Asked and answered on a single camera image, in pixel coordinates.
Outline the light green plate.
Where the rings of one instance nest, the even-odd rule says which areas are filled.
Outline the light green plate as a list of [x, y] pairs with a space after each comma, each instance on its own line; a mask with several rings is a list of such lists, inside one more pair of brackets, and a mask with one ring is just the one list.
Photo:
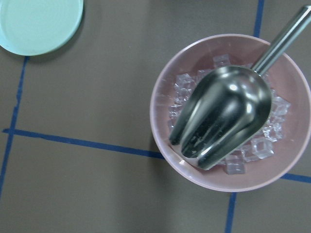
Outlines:
[[0, 46], [23, 56], [52, 52], [76, 33], [82, 0], [2, 0]]

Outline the metal scoop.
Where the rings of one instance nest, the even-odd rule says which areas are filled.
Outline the metal scoop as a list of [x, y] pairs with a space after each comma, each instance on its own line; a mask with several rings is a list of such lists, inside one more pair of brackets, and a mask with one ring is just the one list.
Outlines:
[[208, 170], [255, 135], [273, 105], [263, 75], [310, 21], [311, 7], [304, 5], [252, 67], [230, 65], [206, 75], [184, 105], [169, 137], [171, 145], [180, 146], [196, 167]]

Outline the pink bowl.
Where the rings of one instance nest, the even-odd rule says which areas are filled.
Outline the pink bowl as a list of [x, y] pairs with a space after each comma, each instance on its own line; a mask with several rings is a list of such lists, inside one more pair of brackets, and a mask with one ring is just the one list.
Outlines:
[[249, 35], [214, 35], [182, 49], [161, 71], [150, 103], [152, 133], [165, 160], [191, 182], [216, 191], [250, 191], [282, 177], [302, 156], [311, 136], [311, 92], [302, 71], [286, 54], [269, 69], [268, 75], [271, 87], [290, 103], [283, 125], [284, 137], [273, 144], [271, 157], [248, 163], [242, 175], [228, 175], [220, 166], [207, 171], [193, 167], [172, 149], [168, 141], [169, 106], [173, 103], [176, 75], [213, 68], [213, 58], [223, 54], [228, 54], [233, 64], [250, 64], [259, 59], [268, 45]]

